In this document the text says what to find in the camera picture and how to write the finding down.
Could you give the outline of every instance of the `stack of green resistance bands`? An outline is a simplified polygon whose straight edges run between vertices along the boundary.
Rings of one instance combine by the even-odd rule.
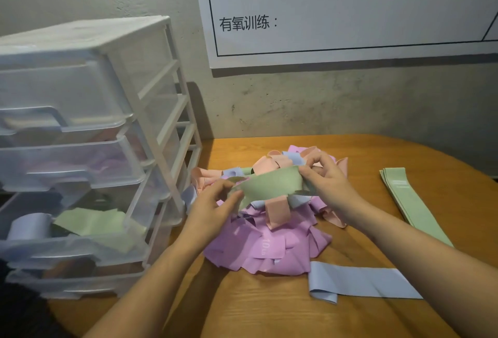
[[[431,211],[408,183],[404,167],[387,167],[381,170],[381,178],[395,200],[404,219],[434,238],[453,246]]]

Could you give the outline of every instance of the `hand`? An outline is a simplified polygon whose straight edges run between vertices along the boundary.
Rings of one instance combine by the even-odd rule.
[[[323,168],[313,166],[317,162]],[[347,224],[352,224],[357,207],[366,204],[326,152],[308,158],[306,166],[299,167],[299,173],[313,184],[323,202]]]
[[[235,184],[226,179],[218,179],[197,196],[178,237],[180,242],[201,251],[215,239],[230,213],[239,209],[244,197],[244,192],[239,190],[227,198],[233,186]],[[216,201],[220,199],[225,202],[218,206]]]

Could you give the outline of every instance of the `right hand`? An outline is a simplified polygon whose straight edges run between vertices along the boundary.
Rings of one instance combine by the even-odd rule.
[[[323,168],[313,166],[317,162]],[[299,173],[315,186],[318,196],[342,221],[352,225],[355,211],[366,204],[366,201],[359,196],[326,152],[309,157],[306,165],[299,167]]]

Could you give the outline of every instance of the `forearm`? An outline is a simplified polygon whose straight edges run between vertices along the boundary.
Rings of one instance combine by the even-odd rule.
[[[85,338],[158,336],[183,276],[199,252],[180,236]]]
[[[459,334],[487,337],[498,331],[498,270],[367,203],[354,209],[352,225]]]

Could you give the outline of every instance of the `pile of resistance bands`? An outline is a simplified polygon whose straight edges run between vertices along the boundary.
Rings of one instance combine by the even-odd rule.
[[[298,166],[320,149],[291,145],[287,152],[271,151],[252,167],[228,170],[192,170],[192,184],[202,192],[217,179],[229,179],[243,190],[240,211],[232,215],[220,235],[204,250],[216,266],[233,271],[240,268],[281,275],[310,272],[310,258],[316,258],[332,237],[315,227],[315,215],[345,228],[333,210],[304,182]],[[347,176],[348,159],[336,161]]]

